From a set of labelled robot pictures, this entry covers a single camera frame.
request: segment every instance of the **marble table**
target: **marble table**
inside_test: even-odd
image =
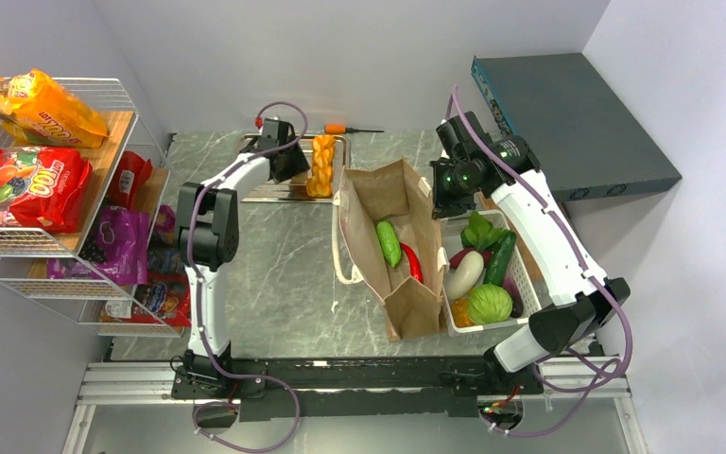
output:
[[[240,132],[178,133],[170,149],[174,171],[164,202],[179,186],[202,181],[233,160]],[[405,156],[424,176],[441,154],[434,131],[356,133],[351,165],[375,168]],[[383,308],[364,284],[344,286],[330,251],[332,207],[324,203],[244,202],[241,245],[226,266],[227,323],[237,358],[480,355],[513,330],[450,337],[446,333],[389,342]],[[343,257],[345,269],[350,268]],[[543,283],[536,283],[543,290]],[[169,359],[185,351],[178,339],[114,339],[112,359]]]

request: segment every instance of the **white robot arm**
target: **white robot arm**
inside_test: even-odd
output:
[[[248,153],[240,153],[230,166],[237,162],[248,160]],[[207,185],[218,177],[205,180],[202,185]],[[239,200],[243,200],[250,194],[252,189],[260,183],[264,183],[269,178],[269,162],[267,159],[256,159],[246,162],[235,173],[230,175],[226,180],[221,182],[216,190],[228,189],[234,191]],[[204,329],[207,330],[207,341],[210,349],[221,355],[230,346],[230,331],[227,325],[226,304],[227,304],[227,280],[222,277],[224,269],[228,263],[222,264],[216,271],[211,271],[208,265],[197,265],[201,275],[204,276],[202,284],[206,291],[202,292],[201,301],[201,319],[204,320]],[[190,294],[195,295],[197,292],[198,274],[191,268],[186,267],[185,271],[188,275],[190,283]],[[198,320],[196,311],[197,305],[191,305],[191,320]],[[188,349],[194,354],[207,357],[204,344],[201,342],[199,332],[196,329],[191,330]]]
[[[468,125],[456,116],[436,129],[446,157],[430,163],[434,174],[433,216],[463,214],[475,208],[475,192],[490,195],[527,244],[553,303],[532,314],[526,325],[486,351],[485,359],[494,379],[505,382],[534,362],[558,355],[610,320],[613,308],[595,282],[606,288],[620,305],[630,296],[630,288],[622,278],[608,279],[605,270],[577,240],[566,218],[558,212],[558,204],[552,199],[546,177],[527,142],[515,135],[492,142],[473,113],[465,116]],[[466,126],[491,143],[478,144]],[[523,187],[496,165],[482,150],[483,145],[529,187]]]
[[[238,248],[238,203],[260,183],[268,180],[278,183],[310,168],[296,142],[290,123],[267,118],[262,121],[259,137],[246,145],[232,164],[211,179],[185,183],[180,189],[177,241],[182,257],[188,256],[190,244],[194,262],[185,268],[194,300],[191,304],[194,327],[188,349],[182,356],[182,367],[202,389],[221,393],[228,384],[211,359],[217,360],[225,371],[231,369],[224,272]],[[209,222],[197,219],[191,224],[196,210],[199,216],[213,212],[213,219]]]

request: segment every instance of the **white basket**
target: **white basket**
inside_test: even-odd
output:
[[[480,215],[491,221],[493,226],[496,228],[510,228],[505,215],[499,210],[481,211]],[[466,228],[467,225],[469,225],[468,215],[445,219],[441,224],[441,243],[448,257],[452,257],[463,250],[463,246],[460,244],[460,232]],[[476,324],[469,327],[455,326],[455,320],[452,318],[452,309],[449,306],[449,300],[446,298],[445,290],[443,293],[443,304],[446,307],[444,313],[446,315],[446,325],[450,336],[525,324],[531,314],[541,310],[541,304],[539,303],[538,296],[536,296],[533,283],[530,281],[530,276],[527,274],[525,262],[522,261],[522,256],[515,248],[513,250],[513,255],[510,258],[510,263],[508,264],[508,276],[513,278],[513,281],[516,283],[516,287],[519,288],[519,294],[522,296],[522,303],[524,305],[522,317],[518,319],[508,319],[500,323]],[[477,284],[480,285],[482,283],[483,279],[482,276],[480,276]]]

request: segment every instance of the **brown paper bag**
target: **brown paper bag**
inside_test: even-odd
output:
[[[427,180],[404,159],[375,170],[344,168],[340,177],[337,222],[354,274],[359,273],[386,310],[391,341],[441,330],[441,227],[432,219],[431,198]],[[386,263],[376,233],[383,219],[419,257],[423,284],[410,275],[404,253],[396,269]]]

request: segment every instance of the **baking tray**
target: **baking tray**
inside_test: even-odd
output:
[[[251,139],[259,136],[260,134],[245,134],[240,141],[240,147],[245,147],[249,143],[249,141],[251,141]],[[302,137],[302,140],[299,141],[299,145],[304,151],[304,157],[307,159],[307,162],[311,165],[311,167],[313,164],[312,143],[315,137],[318,136],[315,134],[306,134],[304,137]],[[352,147],[346,137],[342,135],[335,135],[333,137],[335,137],[336,139],[336,152],[333,156],[333,194],[335,194],[339,186],[340,172],[341,170],[343,170],[343,167],[345,167],[349,163],[352,157]],[[309,178],[310,176],[312,176],[312,170],[307,171],[307,177]],[[254,188],[254,190],[252,190],[250,194],[243,199],[243,201],[295,201],[331,203],[333,201],[333,198],[332,196],[326,199],[317,199],[310,197],[307,195],[306,183],[296,183],[292,182],[291,180],[286,180],[280,183],[265,182],[263,184],[260,184],[259,186]]]

